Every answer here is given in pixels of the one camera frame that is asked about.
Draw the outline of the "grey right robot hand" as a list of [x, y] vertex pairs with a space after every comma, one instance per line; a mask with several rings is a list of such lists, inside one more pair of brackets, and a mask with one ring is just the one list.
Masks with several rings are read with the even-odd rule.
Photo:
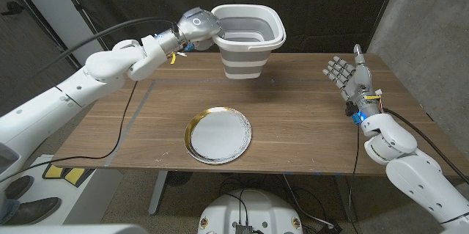
[[322, 72], [338, 87], [346, 103], [347, 116], [351, 117], [359, 112], [364, 118], [380, 114], [378, 99], [367, 99], [375, 93], [372, 86], [372, 74], [366, 65], [359, 44], [355, 44], [353, 53], [355, 54], [354, 65], [335, 56]]

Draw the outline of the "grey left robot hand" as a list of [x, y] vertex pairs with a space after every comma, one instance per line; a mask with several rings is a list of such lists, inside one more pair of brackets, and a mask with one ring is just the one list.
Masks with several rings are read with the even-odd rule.
[[211, 47], [214, 44], [212, 38], [222, 30], [219, 19], [212, 12], [200, 7], [185, 12], [177, 27], [182, 42], [192, 44], [197, 51], [205, 51]]

